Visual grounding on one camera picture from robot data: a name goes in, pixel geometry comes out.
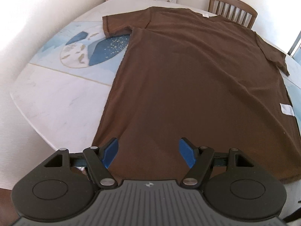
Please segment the brown t-shirt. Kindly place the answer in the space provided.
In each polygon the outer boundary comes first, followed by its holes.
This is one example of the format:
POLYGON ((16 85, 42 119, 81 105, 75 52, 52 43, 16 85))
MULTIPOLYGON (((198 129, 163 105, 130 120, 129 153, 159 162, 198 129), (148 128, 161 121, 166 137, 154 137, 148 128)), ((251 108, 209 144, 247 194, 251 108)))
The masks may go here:
POLYGON ((300 179, 300 134, 282 75, 285 54, 222 16, 150 7, 103 17, 130 40, 93 140, 118 139, 117 179, 181 180, 185 137, 236 147, 283 183, 300 179))

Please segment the brown wooden chair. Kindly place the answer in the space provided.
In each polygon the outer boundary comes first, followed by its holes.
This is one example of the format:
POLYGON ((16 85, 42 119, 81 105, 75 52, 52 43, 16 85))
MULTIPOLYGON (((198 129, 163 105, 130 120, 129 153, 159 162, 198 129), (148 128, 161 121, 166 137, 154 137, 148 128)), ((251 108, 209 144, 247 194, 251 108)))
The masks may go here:
POLYGON ((258 16, 253 7, 241 0, 209 0, 208 11, 249 29, 252 28, 258 16))

